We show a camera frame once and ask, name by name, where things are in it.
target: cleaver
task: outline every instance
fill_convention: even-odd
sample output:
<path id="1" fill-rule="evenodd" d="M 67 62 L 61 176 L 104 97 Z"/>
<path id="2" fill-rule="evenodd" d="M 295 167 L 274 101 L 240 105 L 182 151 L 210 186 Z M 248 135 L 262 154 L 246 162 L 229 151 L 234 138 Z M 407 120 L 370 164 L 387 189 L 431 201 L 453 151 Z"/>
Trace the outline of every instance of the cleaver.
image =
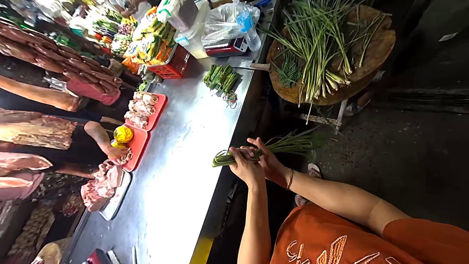
<path id="1" fill-rule="evenodd" d="M 252 63 L 249 57 L 229 57 L 228 64 L 233 68 L 270 71 L 270 64 Z"/>

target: bracelet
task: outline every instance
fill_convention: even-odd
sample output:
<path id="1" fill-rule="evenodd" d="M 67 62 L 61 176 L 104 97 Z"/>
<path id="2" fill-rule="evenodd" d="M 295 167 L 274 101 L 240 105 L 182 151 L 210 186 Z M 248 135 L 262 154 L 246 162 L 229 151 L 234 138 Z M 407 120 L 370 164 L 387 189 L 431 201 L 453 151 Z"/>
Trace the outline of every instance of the bracelet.
<path id="1" fill-rule="evenodd" d="M 291 172 L 291 174 L 290 174 L 290 180 L 288 181 L 288 184 L 287 184 L 287 190 L 289 190 L 289 189 L 290 189 L 290 185 L 292 185 L 292 179 L 293 179 L 293 170 L 292 170 L 292 172 Z"/>

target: plastic water bottle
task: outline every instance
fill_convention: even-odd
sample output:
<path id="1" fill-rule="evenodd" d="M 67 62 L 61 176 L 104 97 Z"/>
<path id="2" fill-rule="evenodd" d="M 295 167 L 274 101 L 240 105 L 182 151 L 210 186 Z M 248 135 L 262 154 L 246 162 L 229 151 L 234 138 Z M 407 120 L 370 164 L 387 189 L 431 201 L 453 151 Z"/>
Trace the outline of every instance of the plastic water bottle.
<path id="1" fill-rule="evenodd" d="M 239 0 L 233 0 L 233 3 L 236 23 L 241 27 L 241 32 L 244 33 L 244 38 L 248 43 L 249 49 L 252 51 L 258 50 L 261 47 L 261 39 L 256 32 L 256 27 L 248 8 L 245 4 L 240 3 Z"/>

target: round wooden board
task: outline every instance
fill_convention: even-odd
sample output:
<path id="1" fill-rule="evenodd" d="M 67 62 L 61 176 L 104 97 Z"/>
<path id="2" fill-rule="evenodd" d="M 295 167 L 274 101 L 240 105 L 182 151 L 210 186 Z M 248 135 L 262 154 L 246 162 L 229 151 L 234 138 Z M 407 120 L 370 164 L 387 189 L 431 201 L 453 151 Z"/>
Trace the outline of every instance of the round wooden board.
<path id="1" fill-rule="evenodd" d="M 360 21 L 365 20 L 367 23 L 370 23 L 377 15 L 382 13 L 381 11 L 369 6 L 360 5 L 359 8 Z M 347 14 L 347 21 L 356 23 L 356 8 L 352 9 Z M 331 105 L 338 103 L 357 94 L 371 82 L 394 47 L 396 34 L 394 30 L 389 30 L 391 22 L 391 18 L 386 16 L 383 22 L 379 25 L 379 28 L 376 30 L 376 33 L 373 35 L 373 38 L 368 45 L 365 58 L 363 60 L 363 66 L 361 68 L 358 68 L 358 62 L 362 54 L 360 47 L 362 42 L 358 40 L 352 46 L 351 58 L 353 58 L 354 61 L 354 72 L 348 76 L 348 80 L 351 81 L 351 84 L 349 86 L 341 86 L 338 91 L 334 91 L 334 95 L 327 94 L 326 97 L 320 96 L 318 99 L 314 99 L 312 102 L 313 104 Z M 350 34 L 351 30 L 354 28 L 356 27 L 351 25 L 345 26 L 344 35 Z M 277 55 L 281 52 L 281 46 L 282 45 L 278 41 L 273 41 L 272 45 L 270 46 L 269 53 L 267 54 L 268 63 L 272 62 L 272 58 L 275 58 L 273 62 L 277 66 L 280 66 L 283 63 L 283 56 L 277 57 Z M 334 58 L 333 62 L 331 63 L 331 68 L 336 69 L 339 63 L 340 58 Z M 284 86 L 283 83 L 280 82 L 280 76 L 277 73 L 275 66 L 272 65 L 269 74 L 273 88 L 278 93 L 278 95 L 289 102 L 298 103 L 301 80 L 299 80 L 296 85 L 290 88 L 288 86 Z M 304 95 L 302 96 L 302 103 L 303 102 L 305 102 Z"/>

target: white tray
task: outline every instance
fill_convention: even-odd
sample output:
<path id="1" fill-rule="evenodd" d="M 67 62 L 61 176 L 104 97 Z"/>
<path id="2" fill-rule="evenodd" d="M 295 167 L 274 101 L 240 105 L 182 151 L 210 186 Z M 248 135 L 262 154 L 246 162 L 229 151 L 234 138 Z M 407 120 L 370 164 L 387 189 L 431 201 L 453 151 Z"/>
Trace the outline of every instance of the white tray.
<path id="1" fill-rule="evenodd" d="M 114 196 L 109 198 L 103 208 L 99 210 L 99 213 L 104 217 L 104 219 L 106 219 L 106 221 L 112 220 L 116 216 L 117 211 L 124 200 L 125 194 L 127 193 L 127 189 L 130 186 L 131 180 L 131 174 L 124 170 L 121 186 L 116 188 Z"/>

